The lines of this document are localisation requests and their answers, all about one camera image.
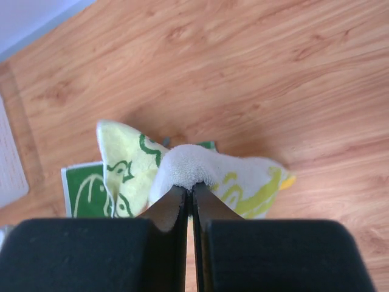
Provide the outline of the white yellow patterned towel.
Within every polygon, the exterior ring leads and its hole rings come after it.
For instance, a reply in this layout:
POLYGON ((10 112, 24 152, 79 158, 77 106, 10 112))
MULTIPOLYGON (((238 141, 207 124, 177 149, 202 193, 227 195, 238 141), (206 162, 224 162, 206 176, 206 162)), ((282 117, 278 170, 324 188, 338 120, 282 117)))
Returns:
POLYGON ((124 123, 101 120, 97 140, 103 160, 103 183, 117 218, 137 217, 173 186, 191 190, 204 183, 244 219, 262 219, 279 191, 295 175, 269 158, 239 158, 204 144, 167 149, 124 123))

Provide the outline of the green patterned towel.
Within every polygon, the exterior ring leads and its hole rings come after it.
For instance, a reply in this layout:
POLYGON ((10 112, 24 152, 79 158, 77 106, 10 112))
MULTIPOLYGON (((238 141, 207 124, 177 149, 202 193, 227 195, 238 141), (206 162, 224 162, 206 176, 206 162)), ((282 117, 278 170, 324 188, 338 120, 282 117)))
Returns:
POLYGON ((151 185, 169 151, 143 134, 100 141, 102 161, 62 169, 66 215, 135 217, 148 207, 151 185))

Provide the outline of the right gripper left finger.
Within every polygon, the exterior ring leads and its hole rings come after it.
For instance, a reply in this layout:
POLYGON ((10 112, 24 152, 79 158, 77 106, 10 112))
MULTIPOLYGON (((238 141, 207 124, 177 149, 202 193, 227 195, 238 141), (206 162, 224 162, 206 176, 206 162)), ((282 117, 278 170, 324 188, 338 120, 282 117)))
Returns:
POLYGON ((149 223, 141 291, 184 291, 187 255, 187 191, 172 187, 141 218, 149 223))

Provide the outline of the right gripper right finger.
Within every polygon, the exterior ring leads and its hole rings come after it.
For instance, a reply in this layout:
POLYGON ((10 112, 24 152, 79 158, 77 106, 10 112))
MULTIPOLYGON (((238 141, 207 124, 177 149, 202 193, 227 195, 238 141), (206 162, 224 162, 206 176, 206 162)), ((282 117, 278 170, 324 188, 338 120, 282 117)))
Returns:
POLYGON ((212 291, 212 269, 209 256, 207 226, 215 220, 241 220, 205 183, 198 183, 191 193, 194 250, 198 291, 212 291))

